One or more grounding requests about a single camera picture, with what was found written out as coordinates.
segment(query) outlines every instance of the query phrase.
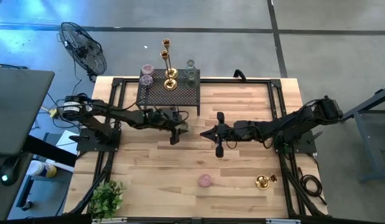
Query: perforated metal surface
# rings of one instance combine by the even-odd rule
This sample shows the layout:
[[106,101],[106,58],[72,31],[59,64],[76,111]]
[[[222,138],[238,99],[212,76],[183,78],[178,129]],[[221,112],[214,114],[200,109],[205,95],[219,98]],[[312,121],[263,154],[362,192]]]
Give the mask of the perforated metal surface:
[[143,85],[138,85],[137,105],[155,105],[155,106],[199,106],[200,101],[200,71],[197,70],[196,82],[198,85],[196,88],[191,88],[188,83],[187,74],[184,69],[178,70],[178,87],[175,90],[167,90],[164,88],[163,83],[166,80],[166,69],[155,69],[153,74],[154,83],[151,87],[145,88]]

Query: leaves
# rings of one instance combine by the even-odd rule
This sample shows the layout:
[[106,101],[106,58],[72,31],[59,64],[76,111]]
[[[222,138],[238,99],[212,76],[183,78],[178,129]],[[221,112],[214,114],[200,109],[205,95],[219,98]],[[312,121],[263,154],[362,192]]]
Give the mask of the leaves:
[[112,218],[122,203],[122,193],[126,187],[122,182],[110,180],[108,183],[100,183],[93,191],[90,200],[89,212],[93,218]]

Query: concrete floor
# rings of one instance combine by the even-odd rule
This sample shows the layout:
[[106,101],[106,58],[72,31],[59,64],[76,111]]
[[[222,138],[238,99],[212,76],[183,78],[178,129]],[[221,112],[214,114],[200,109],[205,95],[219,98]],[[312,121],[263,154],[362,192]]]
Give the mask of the concrete floor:
[[[279,29],[385,30],[385,0],[273,0]],[[165,12],[171,15],[165,18]],[[266,0],[7,0],[0,5],[0,24],[54,24],[63,21],[97,27],[249,28],[271,29]],[[52,70],[49,93],[61,99],[77,80],[74,63],[57,32],[0,30],[0,62]],[[184,67],[196,61],[204,76],[232,75],[237,68],[248,77],[280,77],[273,34],[91,32],[104,49],[108,69],[104,75],[137,75],[141,65],[162,67],[160,41],[172,40],[172,62]],[[385,87],[385,35],[280,35],[288,77],[297,78],[303,101],[329,95],[347,111]],[[77,92],[91,95],[93,83],[83,78]],[[46,99],[45,106],[52,102]],[[31,133],[61,133],[46,114],[38,116],[40,129]],[[338,218],[385,222],[385,180],[359,184],[368,171],[363,144],[354,121],[318,127],[316,140],[321,181],[331,215]],[[59,189],[42,188],[48,194]],[[39,201],[34,215],[52,215],[63,195]],[[10,218],[30,211],[12,211]]]

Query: electric fan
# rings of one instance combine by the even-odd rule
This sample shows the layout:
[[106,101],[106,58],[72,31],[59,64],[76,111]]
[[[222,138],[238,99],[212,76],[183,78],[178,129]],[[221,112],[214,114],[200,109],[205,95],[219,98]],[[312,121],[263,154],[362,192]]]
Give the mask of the electric fan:
[[92,77],[104,74],[107,62],[101,44],[74,22],[63,22],[60,27],[60,39],[65,49],[74,60]]

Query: wooden tabletop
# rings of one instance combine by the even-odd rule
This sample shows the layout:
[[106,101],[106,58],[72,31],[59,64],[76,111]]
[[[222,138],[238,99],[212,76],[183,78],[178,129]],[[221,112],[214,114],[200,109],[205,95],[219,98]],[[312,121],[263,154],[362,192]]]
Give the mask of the wooden tabletop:
[[[93,99],[108,102],[113,77],[98,77]],[[282,90],[291,113],[302,106],[297,79],[282,78]],[[126,87],[124,107],[136,101],[137,83]],[[278,114],[278,98],[275,93]],[[217,124],[216,113],[222,111],[226,123],[237,120],[271,121],[269,94],[263,84],[202,83],[201,115],[195,107],[189,111],[189,132],[180,136],[180,142],[169,144],[170,133],[154,129],[135,130],[122,125],[119,151],[115,154],[112,180],[127,186],[124,204],[118,217],[234,217],[270,218],[287,217],[280,163],[273,149],[265,149],[258,142],[239,142],[235,149],[224,145],[224,157],[215,156],[215,144],[200,137],[199,133]],[[64,212],[73,209],[92,184],[97,153],[88,152],[75,165]],[[313,159],[297,154],[297,165],[304,174],[317,177]],[[197,179],[209,174],[213,185],[203,188]],[[267,190],[255,186],[260,175],[278,176],[278,182]],[[298,212],[296,193],[292,200]],[[326,207],[318,198],[311,198],[324,213]]]

